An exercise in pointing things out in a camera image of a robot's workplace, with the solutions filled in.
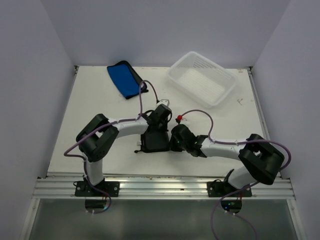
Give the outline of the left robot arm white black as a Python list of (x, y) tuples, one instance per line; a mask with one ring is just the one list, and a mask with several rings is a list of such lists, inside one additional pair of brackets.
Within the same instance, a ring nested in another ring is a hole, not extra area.
[(76, 137), (79, 150), (85, 157), (87, 192), (95, 197), (103, 193), (103, 158), (116, 139), (139, 135), (138, 153), (169, 151), (168, 123), (171, 117), (172, 110), (164, 104), (159, 104), (154, 110), (141, 113), (136, 118), (111, 120), (103, 114), (97, 114)]

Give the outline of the purple and black towel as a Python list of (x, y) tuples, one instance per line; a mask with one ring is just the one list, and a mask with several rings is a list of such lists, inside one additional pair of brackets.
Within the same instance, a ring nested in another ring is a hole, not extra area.
[(158, 153), (170, 150), (170, 140), (167, 131), (146, 131), (140, 135), (140, 149), (134, 153)]

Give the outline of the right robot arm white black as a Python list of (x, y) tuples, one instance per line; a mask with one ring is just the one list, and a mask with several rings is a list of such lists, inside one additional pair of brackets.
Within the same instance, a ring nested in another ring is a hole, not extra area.
[(193, 157), (220, 157), (240, 161), (243, 166), (232, 169), (224, 179), (223, 192), (235, 196), (242, 188), (259, 182), (272, 185), (285, 156), (258, 134), (251, 134), (242, 142), (210, 140), (207, 135), (194, 135), (179, 124), (171, 130), (173, 151), (186, 151)]

